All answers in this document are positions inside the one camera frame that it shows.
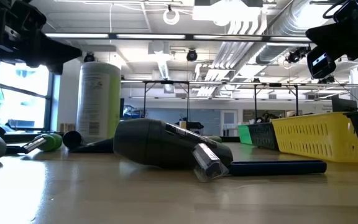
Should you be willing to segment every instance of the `wooden table surface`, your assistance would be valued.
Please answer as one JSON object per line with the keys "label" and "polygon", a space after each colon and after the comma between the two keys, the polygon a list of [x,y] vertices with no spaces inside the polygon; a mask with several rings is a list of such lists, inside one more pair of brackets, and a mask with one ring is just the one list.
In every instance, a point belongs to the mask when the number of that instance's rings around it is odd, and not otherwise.
{"label": "wooden table surface", "polygon": [[[237,161],[307,159],[227,145]],[[113,154],[36,150],[0,159],[0,223],[358,223],[358,164],[205,184]]]}

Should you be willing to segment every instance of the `window frame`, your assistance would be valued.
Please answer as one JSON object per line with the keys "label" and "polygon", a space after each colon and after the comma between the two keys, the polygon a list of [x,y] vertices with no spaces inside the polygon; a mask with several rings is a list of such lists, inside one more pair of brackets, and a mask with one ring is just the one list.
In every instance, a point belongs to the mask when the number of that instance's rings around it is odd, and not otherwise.
{"label": "window frame", "polygon": [[15,128],[18,131],[49,131],[50,130],[50,121],[52,114],[52,99],[53,99],[53,83],[55,81],[55,76],[52,72],[49,72],[48,78],[48,92],[46,96],[34,93],[29,90],[23,90],[21,88],[16,88],[9,85],[0,84],[1,89],[12,90],[18,93],[23,93],[30,96],[35,96],[45,99],[45,113],[44,113],[44,126],[42,128]]}

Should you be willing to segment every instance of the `yellow basket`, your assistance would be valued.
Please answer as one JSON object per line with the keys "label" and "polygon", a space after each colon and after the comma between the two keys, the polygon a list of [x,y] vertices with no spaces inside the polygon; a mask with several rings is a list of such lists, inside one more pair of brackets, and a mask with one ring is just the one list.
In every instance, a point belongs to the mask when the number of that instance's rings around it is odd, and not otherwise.
{"label": "yellow basket", "polygon": [[358,162],[358,138],[341,112],[273,120],[281,152],[333,162]]}

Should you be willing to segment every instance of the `green plastic crate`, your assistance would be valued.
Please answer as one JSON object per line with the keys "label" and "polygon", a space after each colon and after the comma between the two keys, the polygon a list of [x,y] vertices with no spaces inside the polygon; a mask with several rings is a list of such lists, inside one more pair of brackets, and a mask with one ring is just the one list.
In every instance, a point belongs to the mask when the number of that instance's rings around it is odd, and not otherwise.
{"label": "green plastic crate", "polygon": [[239,125],[240,141],[244,144],[252,145],[251,135],[249,134],[248,125]]}

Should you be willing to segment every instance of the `door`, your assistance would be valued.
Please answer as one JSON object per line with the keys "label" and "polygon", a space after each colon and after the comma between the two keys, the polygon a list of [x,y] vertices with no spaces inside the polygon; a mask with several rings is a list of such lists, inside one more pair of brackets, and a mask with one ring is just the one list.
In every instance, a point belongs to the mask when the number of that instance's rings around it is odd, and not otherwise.
{"label": "door", "polygon": [[221,110],[221,136],[238,136],[237,110]]}

